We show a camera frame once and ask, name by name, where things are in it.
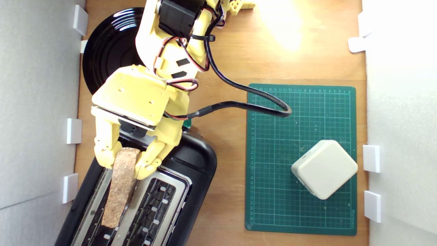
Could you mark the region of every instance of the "wooden table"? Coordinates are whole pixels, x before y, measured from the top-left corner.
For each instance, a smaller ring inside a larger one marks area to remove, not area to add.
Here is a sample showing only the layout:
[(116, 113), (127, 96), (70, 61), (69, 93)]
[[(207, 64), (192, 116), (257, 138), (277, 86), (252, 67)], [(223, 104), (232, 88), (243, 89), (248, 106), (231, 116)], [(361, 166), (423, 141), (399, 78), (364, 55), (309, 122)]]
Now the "wooden table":
[[(88, 36), (112, 13), (144, 4), (144, 0), (87, 0)], [(221, 71), (243, 84), (355, 86), (360, 167), (357, 235), (246, 231), (246, 112), (225, 109), (193, 120), (193, 125), (214, 148), (218, 167), (187, 245), (368, 245), (369, 222), (364, 217), (362, 196), (368, 178), (362, 169), (361, 148), (367, 142), (365, 57), (362, 53), (349, 53), (347, 47), (347, 39), (358, 35), (360, 12), (359, 0), (258, 0), (254, 10), (229, 17), (224, 29), (215, 30), (217, 41), (212, 43), (214, 59)], [(246, 100), (245, 92), (226, 85), (213, 71), (199, 74), (198, 79), (200, 87), (190, 96), (189, 111), (225, 100)], [(75, 167), (80, 182), (94, 157), (95, 125), (90, 106), (91, 95), (81, 74), (78, 117), (83, 120), (83, 142), (77, 146)]]

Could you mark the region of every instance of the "white wall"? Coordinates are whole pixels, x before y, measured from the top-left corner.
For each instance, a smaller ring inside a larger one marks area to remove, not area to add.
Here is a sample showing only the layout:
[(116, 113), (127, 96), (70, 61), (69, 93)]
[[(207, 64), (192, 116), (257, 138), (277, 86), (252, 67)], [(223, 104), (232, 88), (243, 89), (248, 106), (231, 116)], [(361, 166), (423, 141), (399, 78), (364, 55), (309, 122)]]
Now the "white wall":
[(366, 38), (368, 142), (381, 146), (382, 223), (371, 246), (437, 245), (437, 3), (363, 0), (374, 25)]
[(0, 245), (53, 245), (74, 168), (81, 36), (75, 2), (4, 0), (0, 8)]

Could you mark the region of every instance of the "black servo motor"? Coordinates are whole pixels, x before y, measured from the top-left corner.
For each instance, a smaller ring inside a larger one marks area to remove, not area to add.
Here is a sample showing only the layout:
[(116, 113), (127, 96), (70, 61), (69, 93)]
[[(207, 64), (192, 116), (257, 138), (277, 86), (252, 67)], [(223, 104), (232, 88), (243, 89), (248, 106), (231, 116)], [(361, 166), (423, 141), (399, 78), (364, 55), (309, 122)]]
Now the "black servo motor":
[(172, 36), (190, 39), (204, 4), (205, 0), (161, 0), (159, 28)]

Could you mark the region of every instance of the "green cutting mat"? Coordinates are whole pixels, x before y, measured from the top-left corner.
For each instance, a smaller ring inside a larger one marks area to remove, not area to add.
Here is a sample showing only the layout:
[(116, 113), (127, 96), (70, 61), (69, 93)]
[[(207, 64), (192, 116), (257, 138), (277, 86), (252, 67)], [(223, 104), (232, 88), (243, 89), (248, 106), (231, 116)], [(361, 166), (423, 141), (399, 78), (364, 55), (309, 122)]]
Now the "green cutting mat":
[[(357, 160), (355, 88), (251, 84), (288, 103), (293, 114), (247, 114), (247, 230), (328, 235), (357, 233), (357, 176), (327, 200), (313, 196), (291, 165), (322, 139), (334, 139)], [(249, 103), (275, 107), (248, 94)]]

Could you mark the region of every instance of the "white bracket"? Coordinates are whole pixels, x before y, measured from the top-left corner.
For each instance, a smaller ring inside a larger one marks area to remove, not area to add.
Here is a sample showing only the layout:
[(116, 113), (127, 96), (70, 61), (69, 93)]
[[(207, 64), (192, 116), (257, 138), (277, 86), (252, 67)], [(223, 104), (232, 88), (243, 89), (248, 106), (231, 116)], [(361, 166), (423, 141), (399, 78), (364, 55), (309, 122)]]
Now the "white bracket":
[(363, 166), (365, 171), (381, 172), (378, 145), (363, 145)]
[(373, 21), (368, 11), (363, 11), (358, 15), (359, 37), (349, 38), (347, 43), (349, 51), (357, 53), (366, 50), (366, 37), (372, 33)]
[(72, 201), (76, 197), (78, 185), (79, 175), (77, 173), (73, 173), (64, 177), (64, 188), (62, 193), (63, 204)]
[(83, 54), (85, 52), (85, 47), (87, 46), (88, 39), (82, 40), (80, 43), (80, 53)]
[(67, 119), (67, 144), (82, 143), (82, 120)]
[(88, 13), (77, 4), (74, 7), (73, 28), (82, 36), (87, 35)]
[(381, 195), (364, 191), (364, 216), (381, 223)]

